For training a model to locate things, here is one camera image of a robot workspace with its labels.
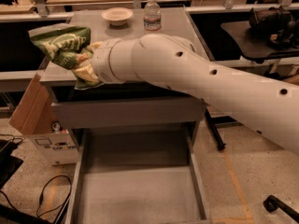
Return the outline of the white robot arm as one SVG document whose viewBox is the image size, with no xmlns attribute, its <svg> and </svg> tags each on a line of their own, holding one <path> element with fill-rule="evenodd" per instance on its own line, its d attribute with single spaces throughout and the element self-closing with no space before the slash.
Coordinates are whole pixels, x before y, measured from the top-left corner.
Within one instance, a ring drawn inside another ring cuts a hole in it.
<svg viewBox="0 0 299 224">
<path fill-rule="evenodd" d="M 181 37 L 148 34 L 110 39 L 80 54 L 92 80 L 144 81 L 212 105 L 281 147 L 299 154 L 299 88 L 205 60 Z"/>
</svg>

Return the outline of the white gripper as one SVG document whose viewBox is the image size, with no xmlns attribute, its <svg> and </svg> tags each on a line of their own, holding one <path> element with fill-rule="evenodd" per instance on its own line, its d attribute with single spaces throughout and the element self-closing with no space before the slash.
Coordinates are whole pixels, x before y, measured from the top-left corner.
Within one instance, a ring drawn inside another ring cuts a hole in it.
<svg viewBox="0 0 299 224">
<path fill-rule="evenodd" d="M 92 65 L 88 64 L 83 67 L 75 68 L 75 74 L 90 82 L 99 80 L 105 84 L 122 84 L 123 81 L 118 79 L 110 66 L 110 55 L 116 44 L 121 42 L 120 38 L 113 38 L 104 41 L 91 43 L 86 50 L 93 53 Z"/>
</svg>

